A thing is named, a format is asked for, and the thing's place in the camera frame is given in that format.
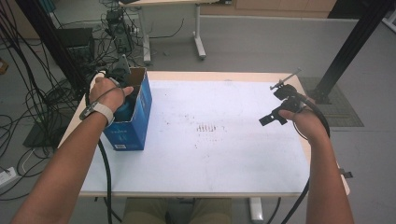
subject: hand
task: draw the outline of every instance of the hand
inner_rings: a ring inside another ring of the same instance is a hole
[[[90,93],[90,103],[96,101],[99,97],[99,103],[102,105],[106,105],[111,111],[116,112],[116,110],[122,105],[124,102],[124,95],[127,96],[131,94],[134,90],[133,87],[126,87],[124,89],[116,88],[112,91],[109,91],[116,87],[116,84],[112,82],[110,79],[105,77],[97,77],[95,79],[95,84],[91,89]]]
[[[293,113],[289,110],[279,110],[279,115],[284,119],[292,120],[295,122],[298,130],[304,135],[308,142],[320,140],[323,137],[328,138],[326,129],[320,122],[315,113],[308,109],[309,107],[303,109],[300,113]]]

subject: forearm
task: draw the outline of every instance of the forearm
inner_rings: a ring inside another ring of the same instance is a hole
[[[311,142],[311,175],[306,223],[353,223],[330,139]]]
[[[68,221],[105,126],[106,117],[100,113],[91,114],[77,126],[45,168],[14,217],[15,223]]]

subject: table top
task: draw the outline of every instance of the table top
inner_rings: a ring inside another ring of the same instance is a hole
[[[219,0],[139,0],[129,4],[120,2],[121,7],[146,7],[158,5],[204,4],[215,3]]]
[[[308,178],[309,145],[290,122],[281,126],[274,121],[265,127],[258,122],[280,105],[269,86],[287,75],[148,71],[153,104],[145,150],[114,151],[106,137],[101,137],[110,162],[113,194],[299,195]],[[288,83],[303,92],[297,77]],[[76,115],[85,107],[84,100],[81,102]],[[79,124],[76,115],[65,136]],[[80,195],[106,195],[99,150]]]

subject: blue box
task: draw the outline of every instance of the blue box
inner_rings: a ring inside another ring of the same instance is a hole
[[[131,68],[131,75],[125,80],[134,87],[132,94],[137,94],[134,113],[129,121],[114,121],[104,133],[117,151],[143,150],[152,102],[147,69]]]

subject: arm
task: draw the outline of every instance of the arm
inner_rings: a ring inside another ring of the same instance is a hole
[[[306,223],[354,223],[332,143],[320,120],[307,109],[299,114],[281,110],[279,115],[294,120],[311,145]]]
[[[91,102],[115,86],[112,81],[103,77],[98,77],[95,82],[90,94]],[[123,91],[128,95],[132,92],[132,87]],[[122,104],[122,97],[121,90],[115,89],[99,101],[114,113]],[[95,112],[77,126],[56,151],[13,218],[13,223],[68,222],[106,123],[106,117]]]

